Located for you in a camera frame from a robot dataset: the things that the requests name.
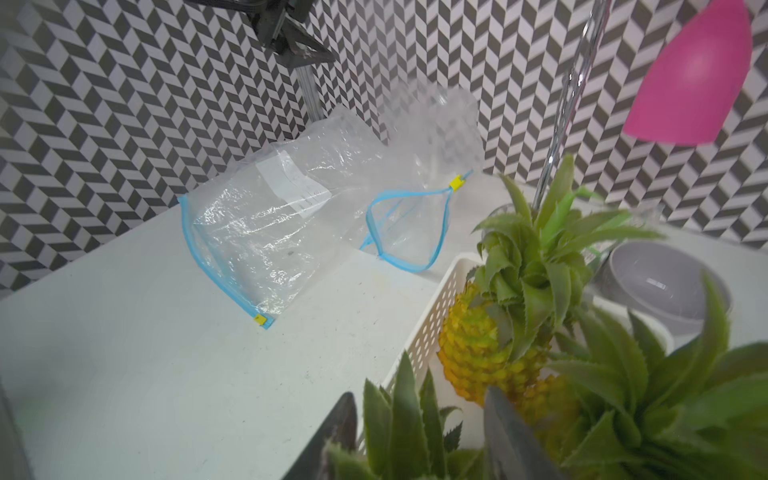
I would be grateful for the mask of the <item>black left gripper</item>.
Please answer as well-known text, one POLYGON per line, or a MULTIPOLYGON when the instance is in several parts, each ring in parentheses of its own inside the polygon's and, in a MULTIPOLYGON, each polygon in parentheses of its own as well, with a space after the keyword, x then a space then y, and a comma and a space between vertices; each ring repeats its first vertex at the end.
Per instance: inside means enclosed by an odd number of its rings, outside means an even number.
POLYGON ((337 61, 337 55, 304 28, 314 1, 189 0, 189 3, 246 14, 262 42, 273 40, 277 61, 288 69, 337 61))

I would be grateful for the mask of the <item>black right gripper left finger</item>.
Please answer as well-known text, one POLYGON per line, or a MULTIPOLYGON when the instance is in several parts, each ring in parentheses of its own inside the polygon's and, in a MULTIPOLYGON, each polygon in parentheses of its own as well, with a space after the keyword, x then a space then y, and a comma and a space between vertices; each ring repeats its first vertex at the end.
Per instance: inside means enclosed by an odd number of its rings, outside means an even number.
POLYGON ((345 452, 354 451, 357 447, 357 430, 355 398, 352 392, 345 392, 282 479, 334 479, 330 448, 336 446, 345 452))

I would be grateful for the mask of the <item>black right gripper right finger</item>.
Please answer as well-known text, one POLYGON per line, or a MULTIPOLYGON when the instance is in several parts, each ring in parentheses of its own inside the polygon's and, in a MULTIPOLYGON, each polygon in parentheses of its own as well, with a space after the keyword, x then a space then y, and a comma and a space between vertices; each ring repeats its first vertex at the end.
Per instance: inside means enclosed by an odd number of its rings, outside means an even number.
POLYGON ((563 479, 504 392, 486 390, 483 406, 485 462, 490 479, 563 479))

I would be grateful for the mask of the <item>pineapple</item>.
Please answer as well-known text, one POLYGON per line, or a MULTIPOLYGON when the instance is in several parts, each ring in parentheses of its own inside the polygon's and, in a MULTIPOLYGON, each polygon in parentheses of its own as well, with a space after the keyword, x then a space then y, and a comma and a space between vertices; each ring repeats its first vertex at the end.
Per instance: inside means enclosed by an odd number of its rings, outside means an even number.
POLYGON ((334 479, 488 479, 485 450, 459 447, 461 425, 444 430, 453 411, 438 405, 430 374, 417 388, 404 352, 390 392, 365 382, 365 451, 331 447, 334 479))
POLYGON ((557 334, 548 375, 516 407, 556 469, 573 479, 763 479, 767 345, 731 347, 730 321, 703 277, 701 332, 666 352, 628 325, 580 308, 582 338, 557 334))
POLYGON ((438 358, 456 394, 482 403, 496 386, 512 401, 540 377, 552 337, 574 322, 593 271, 585 251, 604 242, 656 240, 659 233, 629 224, 626 209, 584 214, 573 185, 575 161, 563 158, 538 207, 503 177, 513 209, 476 226, 483 263, 472 269, 442 322, 438 358))

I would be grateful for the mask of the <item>clear zip-top bag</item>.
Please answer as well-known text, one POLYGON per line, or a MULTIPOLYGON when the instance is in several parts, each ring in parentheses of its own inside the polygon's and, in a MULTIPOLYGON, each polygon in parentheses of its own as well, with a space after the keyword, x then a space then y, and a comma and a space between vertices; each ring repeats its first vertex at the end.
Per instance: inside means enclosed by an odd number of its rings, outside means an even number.
POLYGON ((478 117, 465 89, 409 80, 392 90, 381 108, 383 171, 362 249, 410 273, 434 265, 453 199, 484 159, 478 117))
POLYGON ((180 197, 191 256, 269 328, 362 224, 383 153, 373 131, 343 108, 263 147, 180 197))

